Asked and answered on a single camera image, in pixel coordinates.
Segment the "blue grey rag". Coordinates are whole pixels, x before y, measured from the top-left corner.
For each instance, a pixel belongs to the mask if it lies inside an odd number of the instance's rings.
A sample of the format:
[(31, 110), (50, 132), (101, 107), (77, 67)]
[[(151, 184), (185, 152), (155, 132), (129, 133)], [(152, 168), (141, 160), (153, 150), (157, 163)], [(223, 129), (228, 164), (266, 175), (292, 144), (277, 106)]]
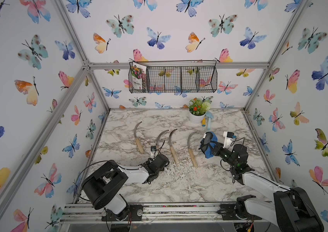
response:
[(212, 150), (214, 149), (217, 143), (218, 138), (214, 132), (206, 132), (204, 134), (199, 149), (205, 155), (205, 158), (210, 159), (214, 156)]

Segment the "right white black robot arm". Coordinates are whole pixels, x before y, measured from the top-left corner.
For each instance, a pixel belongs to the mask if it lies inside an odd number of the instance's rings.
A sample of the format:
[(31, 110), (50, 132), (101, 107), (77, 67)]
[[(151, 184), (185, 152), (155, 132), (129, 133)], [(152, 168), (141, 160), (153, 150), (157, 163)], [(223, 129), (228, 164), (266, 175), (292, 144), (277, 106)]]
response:
[(220, 143), (213, 132), (206, 132), (199, 149), (205, 156), (219, 157), (229, 164), (232, 180), (250, 187), (269, 201), (258, 200), (254, 195), (238, 197), (234, 207), (235, 215), (241, 220), (253, 216), (260, 217), (279, 227), (282, 232), (322, 232), (324, 226), (307, 192), (300, 188), (290, 188), (256, 173), (247, 159), (249, 154), (243, 144), (233, 145), (234, 134), (225, 132), (225, 142)]

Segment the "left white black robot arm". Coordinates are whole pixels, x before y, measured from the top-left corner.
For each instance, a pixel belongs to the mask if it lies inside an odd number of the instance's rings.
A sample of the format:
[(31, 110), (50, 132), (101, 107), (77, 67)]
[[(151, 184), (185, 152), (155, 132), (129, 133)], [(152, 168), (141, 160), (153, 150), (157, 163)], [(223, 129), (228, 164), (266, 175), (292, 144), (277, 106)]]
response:
[(114, 160), (106, 161), (81, 184), (94, 209), (106, 209), (117, 220), (131, 215), (130, 205), (119, 194), (125, 184), (150, 184), (169, 165), (169, 159), (158, 154), (137, 167), (118, 165)]

